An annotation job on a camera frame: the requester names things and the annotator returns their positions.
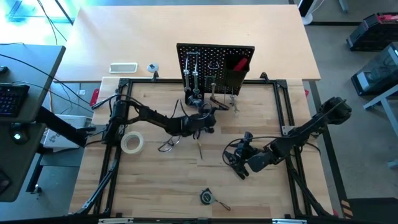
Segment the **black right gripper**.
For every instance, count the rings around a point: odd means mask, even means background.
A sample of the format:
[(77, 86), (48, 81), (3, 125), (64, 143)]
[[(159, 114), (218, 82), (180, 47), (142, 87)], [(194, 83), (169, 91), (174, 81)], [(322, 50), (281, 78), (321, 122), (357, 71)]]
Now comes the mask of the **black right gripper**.
[[(247, 163), (253, 172), (259, 172), (271, 163), (271, 153), (269, 151), (262, 151), (252, 147), (247, 141), (238, 143), (236, 155), (240, 163)], [(239, 162), (236, 161), (236, 156), (234, 154), (225, 151), (223, 156), (227, 159), (233, 170), (240, 170), (241, 166)]]

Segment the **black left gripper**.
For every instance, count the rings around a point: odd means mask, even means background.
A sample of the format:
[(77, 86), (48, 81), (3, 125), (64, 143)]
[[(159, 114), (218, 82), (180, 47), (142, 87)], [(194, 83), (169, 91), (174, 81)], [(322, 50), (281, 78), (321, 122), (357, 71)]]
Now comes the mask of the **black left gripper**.
[[(183, 119), (183, 137), (190, 136), (197, 132), (200, 129), (206, 127), (206, 124), (209, 119), (215, 118), (215, 112), (217, 109), (211, 109), (208, 114), (193, 114), (190, 116), (186, 116)], [(216, 124), (215, 120), (211, 120), (208, 122), (208, 132), (214, 133), (214, 126)]]

